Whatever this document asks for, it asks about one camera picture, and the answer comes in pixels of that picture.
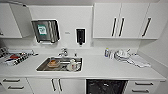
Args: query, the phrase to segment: soap dispenser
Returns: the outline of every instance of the soap dispenser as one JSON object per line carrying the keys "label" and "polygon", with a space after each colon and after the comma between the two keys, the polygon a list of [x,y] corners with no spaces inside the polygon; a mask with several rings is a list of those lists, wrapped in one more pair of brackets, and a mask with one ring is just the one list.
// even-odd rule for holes
{"label": "soap dispenser", "polygon": [[85,29],[76,29],[77,33],[77,43],[81,46],[85,43]]}

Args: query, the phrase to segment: hand sanitizer dispenser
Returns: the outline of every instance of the hand sanitizer dispenser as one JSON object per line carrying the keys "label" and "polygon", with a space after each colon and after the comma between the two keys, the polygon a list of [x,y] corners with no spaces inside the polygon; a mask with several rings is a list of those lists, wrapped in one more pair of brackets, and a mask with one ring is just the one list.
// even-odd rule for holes
{"label": "hand sanitizer dispenser", "polygon": [[85,29],[76,29],[77,32],[77,43],[79,45],[82,45],[82,43],[85,43]]}
{"label": "hand sanitizer dispenser", "polygon": [[32,21],[32,24],[38,43],[40,41],[55,43],[60,39],[56,20],[37,20]]}

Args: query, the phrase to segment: dishwasher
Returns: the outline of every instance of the dishwasher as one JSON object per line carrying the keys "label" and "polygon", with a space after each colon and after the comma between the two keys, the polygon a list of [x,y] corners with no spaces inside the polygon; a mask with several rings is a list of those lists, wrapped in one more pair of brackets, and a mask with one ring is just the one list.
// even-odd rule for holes
{"label": "dishwasher", "polygon": [[86,94],[123,94],[127,80],[87,79]]}

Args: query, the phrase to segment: drawer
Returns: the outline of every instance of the drawer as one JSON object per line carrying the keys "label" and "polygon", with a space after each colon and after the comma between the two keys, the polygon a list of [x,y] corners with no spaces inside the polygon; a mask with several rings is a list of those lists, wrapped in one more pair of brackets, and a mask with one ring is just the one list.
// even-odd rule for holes
{"label": "drawer", "polygon": [[1,83],[27,83],[26,78],[0,78]]}
{"label": "drawer", "polygon": [[26,78],[0,78],[0,82],[8,93],[32,92]]}
{"label": "drawer", "polygon": [[153,94],[159,81],[128,81],[124,94]]}
{"label": "drawer", "polygon": [[32,92],[29,84],[27,83],[5,83],[2,85],[7,92]]}

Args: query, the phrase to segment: appliance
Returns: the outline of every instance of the appliance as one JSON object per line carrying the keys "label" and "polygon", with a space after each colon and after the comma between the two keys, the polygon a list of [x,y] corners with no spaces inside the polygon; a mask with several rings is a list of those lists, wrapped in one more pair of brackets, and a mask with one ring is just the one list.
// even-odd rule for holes
{"label": "appliance", "polygon": [[32,21],[32,24],[38,43],[40,41],[55,43],[60,39],[56,20],[37,20]]}
{"label": "appliance", "polygon": [[86,94],[123,94],[127,80],[87,79]]}

